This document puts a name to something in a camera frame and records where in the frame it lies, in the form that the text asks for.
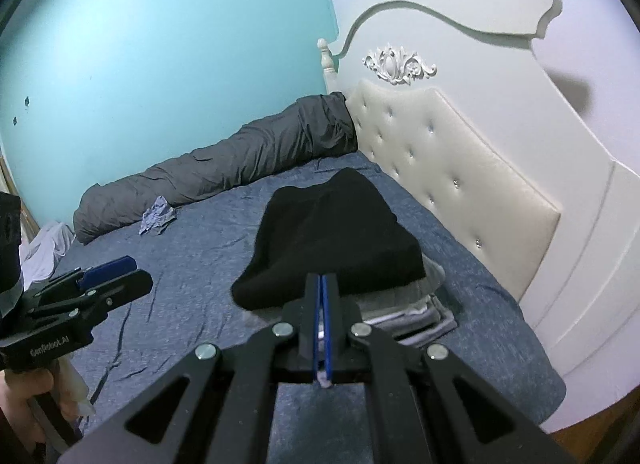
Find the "person's left hand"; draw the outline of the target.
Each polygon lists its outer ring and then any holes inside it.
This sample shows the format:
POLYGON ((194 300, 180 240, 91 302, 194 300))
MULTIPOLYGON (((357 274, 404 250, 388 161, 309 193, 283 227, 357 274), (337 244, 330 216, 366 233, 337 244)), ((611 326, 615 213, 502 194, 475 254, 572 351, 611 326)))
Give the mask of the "person's left hand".
POLYGON ((50 392, 58 396, 58 408, 66 421, 78 418, 78 405, 68 374, 59 364, 55 370, 39 369, 32 372, 1 372, 1 412, 9 426, 17 449, 32 456, 38 444, 46 442, 43 428, 35 418, 29 401, 50 392))

